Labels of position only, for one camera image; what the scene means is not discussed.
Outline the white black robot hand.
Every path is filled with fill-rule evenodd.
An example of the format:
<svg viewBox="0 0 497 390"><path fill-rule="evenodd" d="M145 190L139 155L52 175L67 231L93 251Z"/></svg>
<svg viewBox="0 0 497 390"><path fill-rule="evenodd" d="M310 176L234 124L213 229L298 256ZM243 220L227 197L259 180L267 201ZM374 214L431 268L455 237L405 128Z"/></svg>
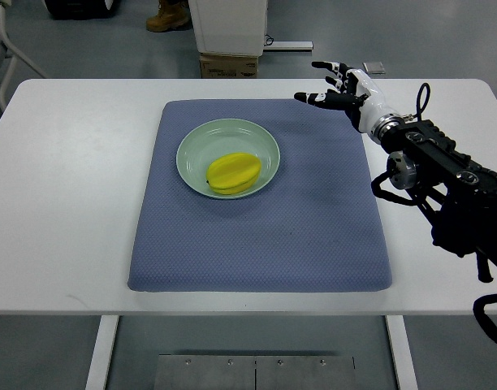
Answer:
<svg viewBox="0 0 497 390"><path fill-rule="evenodd" d="M382 130L403 123L401 115L388 106L383 92L361 69L324 61L314 61L312 66L332 73L326 78L331 87L323 93L297 92L297 101L344 112L358 132L376 141Z"/></svg>

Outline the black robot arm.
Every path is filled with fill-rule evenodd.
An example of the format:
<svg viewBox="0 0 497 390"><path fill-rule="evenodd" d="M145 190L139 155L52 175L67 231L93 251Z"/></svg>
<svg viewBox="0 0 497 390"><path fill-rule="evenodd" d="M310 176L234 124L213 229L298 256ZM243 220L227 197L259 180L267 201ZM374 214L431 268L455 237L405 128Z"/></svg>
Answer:
<svg viewBox="0 0 497 390"><path fill-rule="evenodd" d="M433 244L460 258L475 254L478 280L490 283L490 266L497 267L497 172L456 151L454 140L422 118L429 99L424 83L414 115L381 122L378 139L389 157L371 189L375 197L417 207Z"/></svg>

